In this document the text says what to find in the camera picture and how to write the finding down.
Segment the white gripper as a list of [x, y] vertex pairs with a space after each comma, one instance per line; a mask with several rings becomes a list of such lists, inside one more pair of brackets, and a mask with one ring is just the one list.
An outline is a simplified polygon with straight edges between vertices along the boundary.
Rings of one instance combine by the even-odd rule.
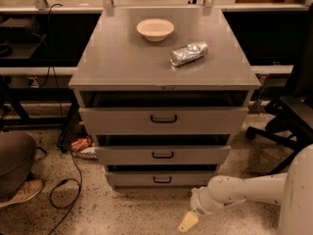
[[183, 217], [177, 229], [185, 233], [198, 222], [198, 215], [209, 215], [224, 208], [224, 205], [215, 201], [208, 192], [208, 187], [193, 188], [190, 200], [191, 209]]

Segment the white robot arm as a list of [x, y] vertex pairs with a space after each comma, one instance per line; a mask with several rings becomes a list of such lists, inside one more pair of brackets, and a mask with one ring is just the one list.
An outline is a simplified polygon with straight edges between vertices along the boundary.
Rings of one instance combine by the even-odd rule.
[[245, 201], [279, 205], [279, 235], [313, 235], [313, 145], [302, 149], [284, 173], [246, 179], [217, 175], [194, 188], [178, 230], [184, 233], [200, 217]]

